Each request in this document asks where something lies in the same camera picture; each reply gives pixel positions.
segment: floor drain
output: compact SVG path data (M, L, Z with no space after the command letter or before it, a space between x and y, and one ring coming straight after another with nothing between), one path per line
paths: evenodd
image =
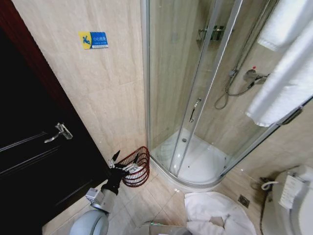
M241 194L240 194L240 197L238 198L238 201L241 204L243 204L245 207L247 208L249 207L250 201L246 197L242 196Z

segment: shower enclosure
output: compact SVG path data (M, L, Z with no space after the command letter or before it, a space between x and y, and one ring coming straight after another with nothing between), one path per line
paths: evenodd
M281 58L255 43L276 2L141 1L147 145L180 184L213 187L290 119L260 127L245 115L261 88L246 72L269 74Z

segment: white cable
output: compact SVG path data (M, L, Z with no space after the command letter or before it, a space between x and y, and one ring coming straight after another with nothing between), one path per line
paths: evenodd
M279 184L278 181L269 181L261 185L261 189L266 191L269 190L270 185Z

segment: white toilet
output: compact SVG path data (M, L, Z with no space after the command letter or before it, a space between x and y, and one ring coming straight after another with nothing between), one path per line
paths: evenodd
M291 189L295 198L291 209L283 207L279 202L285 186L286 178L292 174L300 179L298 189ZM313 169L301 165L280 173L273 185L273 190L266 198L262 230L264 235L312 235L313 234Z

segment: toilet lid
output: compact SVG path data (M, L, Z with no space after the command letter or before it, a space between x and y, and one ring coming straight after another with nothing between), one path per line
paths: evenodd
M313 189L304 187L295 198L291 210L291 223L295 234L311 235L313 231Z

